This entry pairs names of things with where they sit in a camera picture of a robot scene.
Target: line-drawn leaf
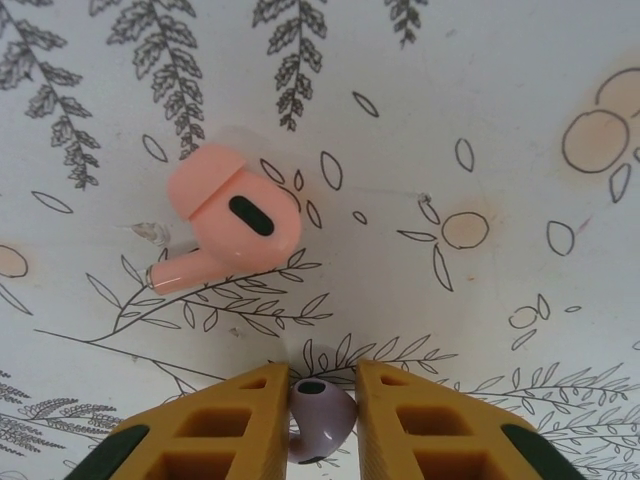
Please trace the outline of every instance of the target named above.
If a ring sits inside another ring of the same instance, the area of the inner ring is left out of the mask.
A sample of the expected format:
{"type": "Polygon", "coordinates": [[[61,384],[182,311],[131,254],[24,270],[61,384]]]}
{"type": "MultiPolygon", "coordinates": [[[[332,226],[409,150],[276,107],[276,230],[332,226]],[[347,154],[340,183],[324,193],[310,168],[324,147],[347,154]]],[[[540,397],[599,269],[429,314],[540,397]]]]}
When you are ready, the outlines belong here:
{"type": "Polygon", "coordinates": [[[89,273],[87,273],[86,276],[91,286],[96,290],[96,292],[98,292],[98,295],[100,295],[114,307],[122,308],[120,300],[118,300],[114,293],[109,290],[104,283],[102,283],[100,280],[89,273]]]}
{"type": "Polygon", "coordinates": [[[362,225],[367,225],[369,223],[369,220],[367,219],[365,214],[359,210],[355,210],[353,213],[351,213],[351,215],[353,215],[353,218],[355,218],[362,225]]]}
{"type": "Polygon", "coordinates": [[[302,307],[302,311],[300,312],[301,317],[307,317],[311,315],[316,309],[326,300],[329,296],[329,293],[323,293],[322,295],[318,295],[313,300],[310,300],[304,307],[302,307]]]}
{"type": "Polygon", "coordinates": [[[362,358],[363,356],[365,356],[367,353],[369,353],[377,344],[376,343],[369,343],[368,345],[365,345],[363,347],[358,348],[355,352],[353,352],[349,358],[347,358],[346,362],[345,362],[345,366],[351,366],[353,365],[355,362],[357,362],[360,358],[362,358]]]}
{"type": "Polygon", "coordinates": [[[356,102],[358,102],[358,105],[360,105],[360,108],[362,108],[365,112],[367,112],[374,118],[380,117],[378,109],[373,103],[371,103],[371,100],[356,91],[351,92],[351,94],[353,95],[353,98],[355,98],[356,102]]]}
{"type": "Polygon", "coordinates": [[[322,229],[322,218],[311,200],[307,200],[307,216],[316,228],[322,229]]]}
{"type": "Polygon", "coordinates": [[[278,169],[274,167],[271,163],[269,163],[267,160],[265,160],[264,158],[261,158],[260,166],[262,167],[262,170],[264,171],[264,173],[266,173],[271,180],[276,182],[278,185],[285,184],[284,176],[282,176],[282,174],[278,171],[278,169]]]}
{"type": "Polygon", "coordinates": [[[213,311],[209,314],[207,318],[204,319],[204,323],[202,324],[202,329],[205,332],[208,332],[218,323],[218,309],[214,308],[213,311]]]}
{"type": "Polygon", "coordinates": [[[344,336],[340,345],[338,345],[338,349],[336,350],[336,368],[340,368],[342,366],[342,362],[347,358],[347,354],[349,353],[349,349],[351,348],[351,334],[348,333],[344,336]]]}
{"type": "Polygon", "coordinates": [[[31,191],[31,195],[33,195],[36,200],[42,203],[45,207],[50,208],[58,213],[71,214],[73,213],[73,209],[64,203],[62,200],[57,199],[53,195],[49,195],[44,192],[36,192],[34,190],[31,191]]]}
{"type": "Polygon", "coordinates": [[[413,352],[419,350],[420,348],[422,348],[422,346],[427,343],[427,341],[429,340],[429,338],[431,338],[430,334],[424,335],[420,338],[418,338],[417,340],[415,340],[414,342],[412,342],[407,348],[405,348],[402,352],[400,352],[400,355],[398,355],[398,359],[401,358],[405,358],[408,357],[409,355],[411,355],[413,352]]]}
{"type": "Polygon", "coordinates": [[[7,287],[2,285],[1,283],[0,283],[0,297],[2,297],[9,305],[11,305],[16,310],[26,315],[33,315],[33,313],[31,313],[29,309],[25,307],[22,304],[22,302],[18,300],[9,290],[7,290],[7,287]]]}
{"type": "Polygon", "coordinates": [[[143,318],[142,321],[145,323],[150,323],[151,325],[155,325],[156,327],[169,328],[171,330],[182,329],[180,325],[176,325],[173,322],[168,322],[167,320],[160,320],[157,318],[143,318]]]}
{"type": "Polygon", "coordinates": [[[549,320],[549,316],[551,315],[551,309],[549,308],[549,302],[544,298],[544,295],[541,293],[538,294],[538,313],[543,320],[549,320]]]}
{"type": "Polygon", "coordinates": [[[418,198],[418,207],[422,215],[434,225],[440,225],[440,216],[438,212],[431,206],[431,199],[428,195],[420,195],[418,198]]]}
{"type": "Polygon", "coordinates": [[[451,285],[451,278],[449,277],[449,271],[444,261],[442,253],[440,253],[440,247],[436,244],[433,247],[433,271],[444,288],[453,292],[453,286],[451,285]]]}
{"type": "Polygon", "coordinates": [[[374,360],[380,360],[384,357],[386,357],[387,355],[389,355],[394,348],[396,348],[396,345],[398,344],[398,340],[400,339],[400,337],[393,337],[391,340],[389,340],[387,343],[385,343],[382,347],[380,347],[378,349],[378,351],[375,353],[375,355],[373,356],[374,360]]]}
{"type": "Polygon", "coordinates": [[[533,330],[530,330],[527,333],[525,333],[524,335],[521,335],[518,338],[516,338],[516,340],[511,345],[511,350],[515,352],[522,345],[527,343],[537,332],[538,332],[538,329],[534,328],[533,330]]]}
{"type": "Polygon", "coordinates": [[[293,186],[297,191],[300,191],[304,188],[304,177],[302,176],[302,172],[299,169],[296,170],[296,174],[293,177],[293,186]]]}
{"type": "Polygon", "coordinates": [[[322,169],[322,176],[325,182],[327,182],[327,185],[336,192],[340,190],[344,180],[344,173],[340,162],[329,152],[323,150],[320,154],[320,168],[322,169]]]}
{"type": "Polygon", "coordinates": [[[278,25],[273,32],[273,36],[269,39],[269,49],[267,55],[278,53],[284,47],[295,40],[300,33],[300,19],[298,17],[287,20],[285,23],[278,25]]]}
{"type": "Polygon", "coordinates": [[[569,225],[555,220],[547,222],[547,243],[555,254],[561,257],[569,255],[575,242],[575,233],[569,225]]]}
{"type": "Polygon", "coordinates": [[[185,322],[187,322],[187,325],[189,325],[191,328],[196,328],[196,316],[193,313],[191,305],[189,305],[187,302],[184,302],[184,304],[182,305],[182,316],[184,317],[185,322]]]}
{"type": "Polygon", "coordinates": [[[160,162],[168,163],[169,158],[155,139],[146,133],[142,135],[142,145],[149,155],[160,162]]]}
{"type": "Polygon", "coordinates": [[[511,375],[511,383],[513,384],[514,390],[517,390],[520,386],[520,367],[513,371],[513,375],[511,375]]]}
{"type": "Polygon", "coordinates": [[[49,85],[42,85],[38,93],[29,100],[29,108],[25,115],[31,118],[42,118],[53,113],[58,97],[49,85]]]}
{"type": "Polygon", "coordinates": [[[497,385],[498,383],[500,383],[503,379],[504,379],[504,375],[501,375],[499,377],[493,377],[493,378],[490,378],[489,380],[485,380],[484,382],[482,382],[480,385],[476,387],[473,393],[479,393],[479,392],[482,392],[483,390],[491,388],[497,385]]]}
{"type": "Polygon", "coordinates": [[[627,191],[630,178],[631,165],[628,163],[623,163],[611,174],[609,177],[609,193],[611,193],[611,201],[613,203],[618,203],[622,200],[627,191]]]}
{"type": "Polygon", "coordinates": [[[473,172],[475,166],[476,156],[473,153],[473,148],[466,138],[459,138],[455,146],[456,161],[458,165],[464,168],[467,172],[473,172]]]}
{"type": "Polygon", "coordinates": [[[416,242],[433,242],[436,240],[435,235],[431,235],[427,232],[415,232],[412,230],[397,230],[397,232],[411,240],[415,240],[416,242]]]}
{"type": "Polygon", "coordinates": [[[521,402],[522,402],[522,406],[527,409],[527,412],[529,412],[531,415],[536,414],[536,411],[533,408],[533,405],[531,405],[531,402],[529,401],[528,398],[522,397],[521,402]]]}
{"type": "Polygon", "coordinates": [[[133,278],[140,285],[144,285],[142,278],[140,278],[140,275],[138,274],[136,269],[133,268],[133,265],[129,263],[129,260],[127,260],[127,258],[124,255],[120,255],[120,262],[122,263],[122,267],[124,268],[124,271],[127,272],[131,278],[133,278]]]}

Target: botanical print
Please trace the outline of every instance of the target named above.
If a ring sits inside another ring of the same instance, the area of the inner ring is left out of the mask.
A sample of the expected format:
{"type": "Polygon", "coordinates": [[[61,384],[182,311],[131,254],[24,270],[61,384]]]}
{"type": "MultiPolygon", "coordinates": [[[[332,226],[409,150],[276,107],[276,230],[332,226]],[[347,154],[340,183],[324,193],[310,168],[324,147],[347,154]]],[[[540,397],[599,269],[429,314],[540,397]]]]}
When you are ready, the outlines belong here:
{"type": "Polygon", "coordinates": [[[291,14],[290,18],[276,26],[269,39],[267,55],[280,53],[291,46],[292,53],[283,57],[275,75],[276,91],[284,89],[277,102],[280,126],[295,132],[298,123],[295,117],[302,117],[302,99],[311,100],[313,86],[304,73],[304,64],[314,73],[322,69],[322,54],[312,38],[324,39],[327,25],[324,14],[306,0],[258,0],[253,10],[253,28],[260,23],[281,18],[281,14],[291,14]]]}
{"type": "MultiPolygon", "coordinates": [[[[96,2],[90,14],[97,15],[108,6],[119,3],[96,2]]],[[[174,11],[196,18],[193,6],[187,0],[134,1],[120,11],[120,16],[111,27],[107,45],[137,45],[133,65],[138,80],[154,70],[151,85],[153,101],[158,103],[166,98],[165,118],[174,122],[176,135],[181,140],[180,160],[184,160],[198,148],[198,139],[205,139],[204,130],[198,123],[204,121],[200,107],[203,97],[198,85],[202,70],[189,51],[197,49],[198,42],[189,26],[176,19],[174,11]],[[142,34],[148,31],[151,33],[138,43],[142,34]],[[161,59],[164,64],[154,68],[161,59]]]]}
{"type": "MultiPolygon", "coordinates": [[[[15,1],[34,7],[53,5],[53,0],[15,1]]],[[[47,52],[64,48],[67,41],[57,33],[31,24],[27,19],[14,18],[8,7],[9,2],[10,0],[0,1],[0,38],[9,38],[0,62],[0,90],[17,88],[24,80],[40,84],[29,100],[25,115],[39,119],[53,115],[57,110],[59,116],[51,125],[51,146],[64,147],[64,164],[71,167],[71,174],[67,178],[82,190],[87,185],[96,186],[98,179],[89,173],[89,167],[98,168],[99,165],[89,151],[99,149],[100,144],[92,135],[79,128],[79,119],[92,115],[76,97],[69,95],[68,90],[82,81],[82,75],[51,65],[46,60],[47,52]]]]}

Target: branch drawing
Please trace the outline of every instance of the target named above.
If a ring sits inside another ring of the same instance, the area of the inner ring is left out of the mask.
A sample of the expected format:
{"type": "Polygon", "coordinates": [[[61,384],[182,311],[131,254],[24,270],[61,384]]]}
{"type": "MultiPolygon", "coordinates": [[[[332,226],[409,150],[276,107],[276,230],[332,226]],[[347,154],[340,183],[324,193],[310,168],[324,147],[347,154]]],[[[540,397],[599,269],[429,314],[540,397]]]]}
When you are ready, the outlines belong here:
{"type": "MultiPolygon", "coordinates": [[[[119,3],[97,2],[90,13],[97,15],[119,3]]],[[[187,0],[135,0],[120,11],[107,45],[137,44],[133,65],[138,80],[145,78],[166,52],[166,63],[153,72],[153,101],[158,103],[171,92],[164,104],[165,118],[174,121],[176,135],[181,139],[180,160],[184,160],[198,148],[196,139],[205,139],[204,130],[197,122],[204,121],[203,96],[197,82],[202,79],[202,70],[186,50],[198,48],[196,38],[186,23],[172,16],[174,9],[196,18],[187,0]],[[142,33],[151,27],[153,31],[138,44],[142,33]]]]}
{"type": "Polygon", "coordinates": [[[27,405],[25,402],[31,399],[28,394],[2,383],[3,379],[9,378],[11,375],[0,371],[0,401],[19,407],[14,412],[0,412],[0,450],[4,452],[25,456],[28,452],[40,453],[44,447],[65,448],[46,440],[44,429],[62,431],[98,443],[121,421],[111,415],[115,408],[81,404],[75,398],[52,398],[27,405]]]}
{"type": "Polygon", "coordinates": [[[306,32],[324,39],[327,36],[327,26],[324,14],[306,0],[258,0],[253,10],[252,26],[256,28],[261,22],[266,24],[276,20],[287,11],[293,11],[293,16],[276,27],[269,39],[267,55],[277,54],[293,45],[293,53],[282,59],[274,78],[276,91],[284,89],[276,104],[278,113],[284,114],[280,118],[280,126],[286,126],[287,130],[295,132],[297,121],[294,115],[300,118],[304,110],[300,96],[306,100],[313,97],[311,79],[302,71],[303,63],[316,74],[322,69],[322,54],[306,32]]]}
{"type": "MultiPolygon", "coordinates": [[[[418,207],[422,215],[432,225],[438,226],[440,236],[445,244],[455,250],[467,250],[480,246],[489,235],[489,222],[478,212],[459,212],[450,215],[444,222],[440,220],[440,215],[432,205],[432,199],[428,195],[421,195],[418,198],[418,207]]],[[[445,257],[440,248],[440,239],[429,232],[422,230],[397,230],[403,237],[420,243],[432,243],[432,268],[440,282],[446,290],[453,292],[453,284],[445,257]]]]}
{"type": "MultiPolygon", "coordinates": [[[[49,6],[50,1],[28,2],[33,6],[49,6]]],[[[98,180],[88,173],[88,167],[98,168],[98,160],[88,149],[99,149],[100,144],[84,130],[77,127],[78,118],[91,117],[89,112],[75,97],[64,95],[64,88],[80,84],[82,75],[55,67],[42,60],[42,52],[64,48],[67,41],[48,30],[32,25],[28,20],[15,20],[7,8],[7,0],[0,1],[0,37],[7,25],[18,33],[19,40],[11,41],[0,62],[0,89],[17,88],[23,80],[34,81],[34,67],[40,72],[44,82],[31,100],[25,115],[37,119],[54,114],[59,106],[61,115],[51,125],[52,147],[65,147],[64,164],[72,167],[67,177],[75,181],[75,187],[84,190],[89,185],[97,186],[98,180]]]]}
{"type": "Polygon", "coordinates": [[[384,0],[384,4],[391,5],[389,18],[393,23],[393,31],[402,32],[400,48],[404,48],[407,42],[414,43],[416,34],[411,27],[419,29],[422,26],[418,5],[428,5],[429,0],[384,0]]]}

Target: orange dot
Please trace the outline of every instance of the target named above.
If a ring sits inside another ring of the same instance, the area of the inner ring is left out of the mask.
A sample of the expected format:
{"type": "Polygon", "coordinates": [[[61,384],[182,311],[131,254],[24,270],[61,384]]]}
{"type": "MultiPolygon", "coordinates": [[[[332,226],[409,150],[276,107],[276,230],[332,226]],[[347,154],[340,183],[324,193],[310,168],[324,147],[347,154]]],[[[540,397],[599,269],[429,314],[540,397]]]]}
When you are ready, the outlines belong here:
{"type": "Polygon", "coordinates": [[[583,173],[604,172],[629,145],[629,126],[619,115],[593,110],[578,115],[562,138],[562,154],[583,173]]]}

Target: fern drawing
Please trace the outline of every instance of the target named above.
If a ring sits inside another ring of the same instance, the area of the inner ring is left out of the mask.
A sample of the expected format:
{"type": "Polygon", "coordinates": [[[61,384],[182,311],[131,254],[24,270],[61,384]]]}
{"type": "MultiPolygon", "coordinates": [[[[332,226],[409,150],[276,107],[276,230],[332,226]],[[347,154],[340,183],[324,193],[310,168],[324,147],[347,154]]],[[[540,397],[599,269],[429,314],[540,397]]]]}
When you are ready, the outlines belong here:
{"type": "Polygon", "coordinates": [[[322,69],[322,54],[310,34],[320,39],[326,38],[324,14],[306,0],[258,0],[253,10],[253,28],[290,11],[294,12],[291,18],[278,25],[269,39],[267,55],[280,53],[286,47],[293,46],[294,51],[282,59],[275,81],[277,91],[284,89],[276,103],[278,113],[282,115],[280,126],[295,132],[298,124],[294,117],[302,117],[304,110],[300,97],[305,100],[313,97],[311,79],[303,72],[303,64],[314,73],[320,73],[322,69]]]}
{"type": "Polygon", "coordinates": [[[404,48],[407,42],[415,43],[416,34],[413,28],[420,28],[420,12],[416,6],[428,5],[428,0],[384,0],[384,4],[391,6],[389,18],[393,22],[393,31],[402,34],[400,48],[404,48]]]}
{"type": "Polygon", "coordinates": [[[27,405],[25,402],[31,397],[4,383],[9,378],[11,375],[0,371],[0,401],[20,407],[12,413],[0,411],[1,451],[22,457],[27,453],[40,453],[45,447],[65,448],[46,440],[44,429],[85,437],[95,444],[121,421],[111,415],[115,408],[81,404],[75,398],[53,398],[27,405]]]}
{"type": "MultiPolygon", "coordinates": [[[[53,0],[16,0],[20,4],[35,7],[53,5],[53,0]]],[[[77,126],[79,119],[91,117],[89,112],[75,97],[65,94],[66,89],[80,84],[82,75],[56,67],[42,59],[44,52],[64,48],[67,41],[54,32],[43,30],[26,19],[16,20],[7,5],[9,0],[0,1],[0,38],[12,27],[17,39],[9,41],[0,62],[0,89],[17,88],[24,80],[40,83],[37,93],[29,100],[25,115],[43,118],[59,112],[51,125],[51,146],[64,147],[64,165],[71,167],[67,177],[75,182],[76,188],[84,190],[87,185],[98,185],[98,180],[89,174],[89,167],[98,168],[98,160],[89,153],[100,148],[97,140],[77,126]]]]}
{"type": "MultiPolygon", "coordinates": [[[[97,1],[90,6],[94,16],[119,1],[97,1]]],[[[164,113],[172,120],[176,135],[180,137],[180,160],[184,160],[198,148],[198,140],[205,134],[198,121],[204,121],[201,105],[202,91],[198,80],[202,70],[189,50],[198,48],[198,42],[189,26],[173,16],[177,10],[196,18],[196,12],[187,0],[136,0],[120,11],[111,27],[108,45],[134,43],[133,55],[138,80],[153,70],[154,103],[166,98],[164,113]],[[139,42],[142,34],[150,31],[139,42]],[[154,68],[161,59],[162,66],[154,68]]]]}

